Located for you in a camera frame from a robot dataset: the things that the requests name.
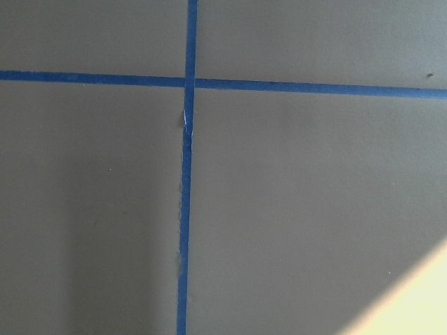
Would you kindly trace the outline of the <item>long blue tape strip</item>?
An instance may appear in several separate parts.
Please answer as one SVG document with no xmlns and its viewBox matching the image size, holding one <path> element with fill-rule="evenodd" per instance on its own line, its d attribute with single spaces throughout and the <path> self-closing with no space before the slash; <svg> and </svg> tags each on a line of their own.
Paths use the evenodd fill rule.
<svg viewBox="0 0 447 335">
<path fill-rule="evenodd" d="M 186 54 L 184 72 L 184 126 L 179 217 L 179 275 L 177 281 L 176 333 L 187 332 L 189 229 L 191 208 L 191 169 L 193 117 L 196 83 L 196 35 L 198 2 L 187 2 Z"/>
</svg>

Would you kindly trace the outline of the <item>crossing blue tape strip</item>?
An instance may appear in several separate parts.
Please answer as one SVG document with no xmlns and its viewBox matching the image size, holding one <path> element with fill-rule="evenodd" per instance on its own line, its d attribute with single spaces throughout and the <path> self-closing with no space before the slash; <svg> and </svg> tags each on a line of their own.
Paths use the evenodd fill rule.
<svg viewBox="0 0 447 335">
<path fill-rule="evenodd" d="M 115 75 L 91 73 L 60 73 L 47 71 L 2 70 L 1 79 L 6 81 L 63 82 L 76 84 L 110 84 L 144 87 L 184 88 L 183 77 L 147 75 Z M 318 84 L 301 82 L 269 82 L 253 80 L 224 80 L 196 78 L 194 87 L 199 89 L 224 89 L 238 91 L 272 91 L 306 94 L 336 94 L 351 96 L 383 96 L 394 98 L 446 99 L 445 89 L 411 87 L 384 87 L 350 84 Z"/>
</svg>

